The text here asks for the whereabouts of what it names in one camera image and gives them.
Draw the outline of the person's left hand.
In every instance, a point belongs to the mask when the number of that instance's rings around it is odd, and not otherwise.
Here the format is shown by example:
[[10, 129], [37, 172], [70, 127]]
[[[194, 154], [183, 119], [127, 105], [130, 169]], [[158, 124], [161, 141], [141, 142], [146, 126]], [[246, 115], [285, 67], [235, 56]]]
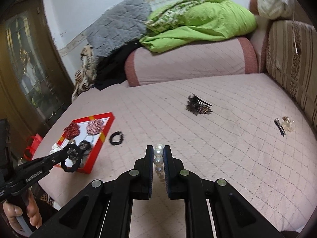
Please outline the person's left hand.
[[[30, 190], [28, 191], [27, 198], [29, 204], [27, 205], [25, 212], [29, 217], [30, 224], [38, 229], [42, 225], [42, 217], [40, 215], [39, 208], [36, 204], [33, 193]], [[7, 201], [5, 201], [3, 204], [3, 210], [12, 229], [16, 233], [25, 236], [25, 232], [23, 231], [20, 223], [17, 221], [17, 217], [22, 216], [23, 210], [16, 205], [8, 203]]]

